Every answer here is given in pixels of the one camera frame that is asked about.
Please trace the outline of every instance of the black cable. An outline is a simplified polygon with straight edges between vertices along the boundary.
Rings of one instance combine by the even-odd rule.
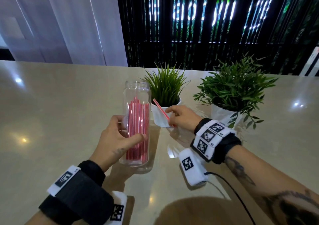
[[[240,196],[237,194],[237,192],[235,191],[235,189],[228,183],[228,181],[223,178],[222,176],[220,176],[219,174],[216,174],[214,172],[205,172],[204,175],[215,175],[215,176],[218,176],[219,178],[221,178],[223,181],[225,181],[227,183],[227,185],[229,185],[229,187],[233,190],[233,192],[235,193],[235,195],[238,197],[238,199],[240,200],[241,204],[244,206],[247,214],[249,215],[250,217],[250,220],[253,222],[253,225],[256,225],[255,221],[253,220],[252,216],[250,215],[250,212],[248,211],[246,205],[244,204],[244,202],[242,201],[242,199],[240,198]]]

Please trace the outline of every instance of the table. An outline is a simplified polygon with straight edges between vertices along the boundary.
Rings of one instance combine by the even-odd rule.
[[[46,189],[70,165],[86,160],[113,114],[122,114],[126,80],[143,68],[0,61],[0,223],[23,224],[47,196]],[[185,71],[190,84],[182,104],[203,117],[210,107],[193,101],[205,71]],[[238,128],[250,151],[319,193],[319,78],[280,76],[265,91],[256,130]],[[151,122],[150,162],[144,172],[115,164],[103,188],[124,191],[124,224],[250,224],[229,187],[210,177],[201,188],[187,186],[176,154],[192,135]],[[270,219],[224,165],[207,170],[226,178],[257,224]]]

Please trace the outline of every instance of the white plant pot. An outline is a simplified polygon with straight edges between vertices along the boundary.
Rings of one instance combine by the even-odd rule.
[[[162,113],[162,111],[152,103],[152,107],[151,107],[151,111],[153,113],[153,117],[154,117],[154,123],[157,126],[163,127],[163,128],[168,128],[170,127],[168,124],[168,120],[166,119],[165,115]]]
[[[225,124],[226,126],[230,125],[229,121],[235,118],[235,117],[231,118],[231,116],[233,116],[233,114],[236,112],[222,109],[214,104],[212,104],[211,106],[212,106],[211,119],[218,120],[219,122]],[[239,123],[242,117],[243,115],[239,113],[236,119],[236,122],[234,124],[234,127]]]

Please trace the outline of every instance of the sheer curtain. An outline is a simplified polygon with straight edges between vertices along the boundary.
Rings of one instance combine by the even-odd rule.
[[[127,66],[117,0],[0,0],[17,61]]]

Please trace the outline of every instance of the bundle of straws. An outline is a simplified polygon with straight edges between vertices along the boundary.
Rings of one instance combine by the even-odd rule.
[[[144,164],[148,161],[149,103],[141,104],[140,100],[134,97],[127,108],[127,137],[142,133],[146,134],[147,140],[130,148],[126,152],[126,159]]]

